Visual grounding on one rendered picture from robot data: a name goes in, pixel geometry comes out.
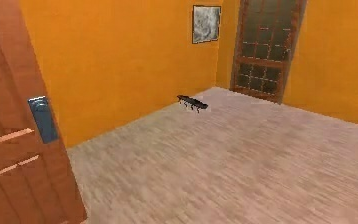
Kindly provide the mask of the low black bench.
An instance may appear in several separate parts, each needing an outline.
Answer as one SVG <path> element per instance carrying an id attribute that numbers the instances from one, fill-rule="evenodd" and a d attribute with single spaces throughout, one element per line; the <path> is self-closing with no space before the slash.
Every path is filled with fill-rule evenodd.
<path id="1" fill-rule="evenodd" d="M 184 104 L 186 107 L 190 107 L 192 110 L 196 110 L 197 112 L 208 108 L 206 103 L 186 95 L 178 95 L 177 98 L 180 104 Z"/>

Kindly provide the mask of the brown framed grid window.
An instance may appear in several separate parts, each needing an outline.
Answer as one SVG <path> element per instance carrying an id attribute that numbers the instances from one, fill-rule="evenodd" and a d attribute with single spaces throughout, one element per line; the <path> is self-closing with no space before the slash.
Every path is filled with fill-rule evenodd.
<path id="1" fill-rule="evenodd" d="M 280 104 L 307 0 L 242 0 L 230 89 Z"/>

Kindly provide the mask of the grey framed wall picture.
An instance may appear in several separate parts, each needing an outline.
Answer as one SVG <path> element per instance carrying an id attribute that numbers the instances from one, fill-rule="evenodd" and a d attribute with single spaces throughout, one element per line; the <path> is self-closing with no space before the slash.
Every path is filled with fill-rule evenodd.
<path id="1" fill-rule="evenodd" d="M 220 6 L 194 5 L 192 11 L 192 43 L 217 41 L 220 19 Z"/>

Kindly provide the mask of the brown wooden room door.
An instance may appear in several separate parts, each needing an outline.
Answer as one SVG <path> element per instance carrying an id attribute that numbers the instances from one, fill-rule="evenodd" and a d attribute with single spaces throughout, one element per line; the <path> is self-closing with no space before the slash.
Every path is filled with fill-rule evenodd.
<path id="1" fill-rule="evenodd" d="M 58 139 L 44 144 L 28 99 L 46 96 Z M 19 0 L 0 0 L 0 224 L 87 219 Z"/>

